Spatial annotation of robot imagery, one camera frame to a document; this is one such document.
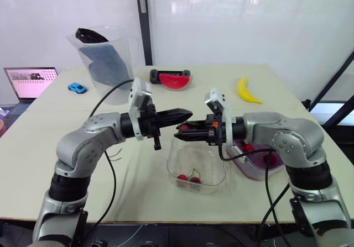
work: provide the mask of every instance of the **toy watermelon slice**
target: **toy watermelon slice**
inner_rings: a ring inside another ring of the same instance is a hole
[[[188,76],[175,76],[168,74],[160,74],[159,78],[161,84],[172,91],[183,90],[190,81],[190,77]]]

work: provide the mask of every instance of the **laptop keyboard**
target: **laptop keyboard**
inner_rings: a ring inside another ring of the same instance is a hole
[[[23,114],[30,105],[30,103],[20,103],[12,109],[11,114]]]

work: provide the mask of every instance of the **red fruit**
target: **red fruit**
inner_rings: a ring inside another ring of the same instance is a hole
[[[175,76],[168,74],[159,75],[161,84],[169,90],[179,91],[183,90],[189,83],[190,77],[187,76]]]
[[[254,147],[253,147],[251,144],[246,144],[246,145],[243,147],[243,150],[244,150],[245,152],[249,152],[249,151],[254,150]]]
[[[178,130],[179,130],[179,132],[182,132],[183,130],[188,130],[188,129],[190,129],[190,127],[186,124],[183,124],[179,127]]]
[[[195,182],[195,183],[201,183],[200,179],[198,177],[192,177],[190,180],[190,182]]]
[[[269,158],[269,155],[265,155],[263,157],[265,163],[267,163],[267,158]],[[275,163],[277,163],[277,156],[275,154],[271,154],[269,164],[274,165]]]
[[[188,177],[184,174],[180,174],[179,176],[177,176],[177,179],[188,181]]]

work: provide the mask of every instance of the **laptop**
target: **laptop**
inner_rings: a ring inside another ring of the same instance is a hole
[[[58,74],[54,67],[5,67],[4,71],[19,101],[3,118],[9,128]]]

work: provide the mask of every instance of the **white wall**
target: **white wall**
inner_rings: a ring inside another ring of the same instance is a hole
[[[141,39],[137,0],[0,0],[0,104],[17,102],[2,68],[80,66],[65,37],[100,25],[126,28]]]
[[[353,0],[149,0],[149,12],[156,65],[268,63],[300,100],[354,47]]]

